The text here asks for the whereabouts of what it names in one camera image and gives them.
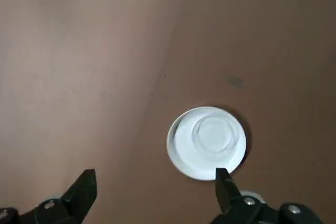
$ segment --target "small white plate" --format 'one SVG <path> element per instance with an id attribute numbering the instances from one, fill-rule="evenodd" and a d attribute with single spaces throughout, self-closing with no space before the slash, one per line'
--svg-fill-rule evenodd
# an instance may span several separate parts
<path id="1" fill-rule="evenodd" d="M 167 135 L 167 151 L 176 168 L 198 180 L 214 180 L 216 168 L 234 171 L 244 158 L 246 136 L 230 113 L 199 107 L 180 115 Z"/>

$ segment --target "screw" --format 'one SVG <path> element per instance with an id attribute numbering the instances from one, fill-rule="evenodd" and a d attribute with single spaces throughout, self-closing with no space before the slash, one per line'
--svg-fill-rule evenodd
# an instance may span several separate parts
<path id="1" fill-rule="evenodd" d="M 245 201 L 245 203 L 248 204 L 249 206 L 252 206 L 252 205 L 255 204 L 254 199 L 252 199 L 251 197 L 246 197 L 246 198 L 244 199 L 244 201 Z"/>
<path id="2" fill-rule="evenodd" d="M 6 210 L 6 209 L 2 210 L 2 211 L 0 212 L 0 220 L 6 218 L 7 215 L 8 215 L 7 210 Z"/>
<path id="3" fill-rule="evenodd" d="M 55 203 L 51 200 L 44 205 L 44 208 L 49 209 L 49 208 L 53 207 L 54 205 L 55 205 Z"/>
<path id="4" fill-rule="evenodd" d="M 291 211 L 293 214 L 299 214 L 299 213 L 301 213 L 300 208 L 298 208 L 297 206 L 294 206 L 294 205 L 290 205 L 288 207 L 288 210 Z"/>

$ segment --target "dark spot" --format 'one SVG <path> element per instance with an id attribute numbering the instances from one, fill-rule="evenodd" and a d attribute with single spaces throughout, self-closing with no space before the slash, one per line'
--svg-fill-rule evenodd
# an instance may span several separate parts
<path id="1" fill-rule="evenodd" d="M 242 89 L 243 88 L 243 80 L 239 77 L 234 77 L 234 76 L 229 76 L 227 78 L 227 82 L 232 85 L 235 86 L 238 89 Z"/>

